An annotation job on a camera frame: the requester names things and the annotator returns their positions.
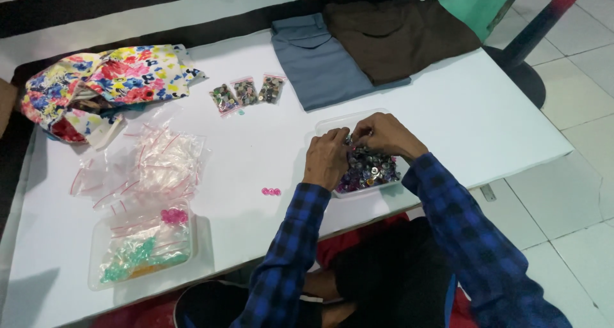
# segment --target cardboard box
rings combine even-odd
[[[0,79],[0,137],[4,134],[17,100],[17,88]]]

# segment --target person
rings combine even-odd
[[[571,327],[527,277],[524,255],[389,113],[358,122],[352,140],[410,164],[402,184],[420,198],[426,217],[341,252],[326,271],[306,274],[330,192],[348,170],[348,135],[342,128],[312,138],[303,181],[249,289],[223,281],[196,285],[177,302],[178,327],[446,327],[457,280],[480,327]],[[336,298],[344,301],[322,305]]]

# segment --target plastic container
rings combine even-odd
[[[173,207],[187,213],[186,222],[168,223],[162,219],[161,212]],[[185,254],[189,253],[189,256],[185,261],[177,262],[167,267],[160,267],[159,265],[142,267],[141,269],[156,269],[153,271],[141,270],[142,275],[135,272],[127,279],[102,283],[101,278],[104,275],[105,265],[109,263],[109,254],[115,253],[115,248],[118,244],[121,244],[121,242],[113,242],[113,239],[123,238],[123,231],[126,231],[126,235],[131,236],[131,233],[134,232],[143,233],[145,238],[155,235],[156,244],[154,244],[152,255],[156,257],[165,257],[170,253],[180,253],[182,257],[185,257]],[[178,265],[185,264],[194,257],[195,235],[196,231],[193,214],[190,210],[190,204],[186,199],[173,199],[173,201],[156,203],[149,207],[129,209],[126,212],[102,219],[94,226],[92,234],[88,286],[92,291],[100,291],[115,287],[118,284],[124,284],[137,277],[141,278],[158,275]]]
[[[354,128],[356,128],[356,124],[359,121],[364,120],[365,118],[371,116],[375,112],[390,113],[390,111],[386,109],[375,109],[375,110],[369,110],[369,111],[364,111],[364,112],[352,113],[351,115],[345,115],[345,116],[336,117],[333,119],[322,120],[322,121],[317,122],[316,124],[316,136],[322,136],[326,134],[328,130],[335,129],[335,128],[343,128],[343,127],[348,127],[350,134],[351,134],[354,131]],[[407,170],[410,169],[410,165],[407,163],[407,161],[405,161],[401,157],[397,157],[396,164],[397,164],[397,172],[401,172],[401,176],[405,175]],[[382,188],[390,187],[391,185],[396,185],[400,183],[401,183],[401,180],[377,185],[376,187],[359,189],[357,191],[352,191],[349,193],[339,193],[335,189],[333,190],[333,194],[335,195],[335,197],[338,197],[339,199],[346,199],[349,197],[356,197],[359,195],[377,191]]]

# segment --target clear plastic container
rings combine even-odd
[[[178,211],[185,212],[187,219]],[[126,212],[102,219],[94,226],[92,234],[88,286],[92,291],[100,291],[187,263],[194,256],[195,235],[193,214],[186,199],[129,208]],[[136,248],[144,244],[141,241],[148,239],[153,243],[147,258],[151,262],[132,268],[126,278],[101,282],[105,269],[118,259],[119,248]]]
[[[345,116],[336,117],[333,119],[322,120],[322,121],[317,122],[316,124],[316,136],[322,136],[326,134],[328,130],[335,129],[335,128],[343,128],[343,127],[348,127],[350,134],[351,134],[354,131],[354,128],[356,128],[356,124],[359,121],[364,120],[365,118],[371,116],[375,112],[390,113],[390,111],[386,109],[375,109],[375,110],[369,110],[369,111],[364,111],[364,112],[352,113],[351,115],[345,115]],[[407,170],[410,169],[410,165],[407,163],[407,161],[405,161],[401,157],[397,157],[396,164],[397,164],[397,172],[401,172],[401,176],[405,175]],[[348,197],[356,197],[358,195],[363,195],[365,193],[377,191],[377,190],[380,190],[381,188],[386,188],[391,185],[396,185],[400,183],[401,183],[401,180],[377,185],[376,187],[359,189],[357,191],[352,191],[349,193],[339,193],[335,189],[333,190],[333,194],[335,195],[335,197],[338,197],[339,199],[345,199]]]

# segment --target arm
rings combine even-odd
[[[314,137],[303,182],[296,186],[286,217],[265,260],[254,270],[245,309],[231,327],[293,327],[305,273],[316,260],[318,232],[330,192],[348,170],[348,128]]]
[[[527,277],[524,255],[431,153],[413,161],[403,185],[422,201],[434,238],[471,297],[481,327],[571,328]]]
[[[318,231],[330,191],[299,183],[286,218],[250,279],[249,299],[231,327],[292,327],[304,276],[316,259]]]

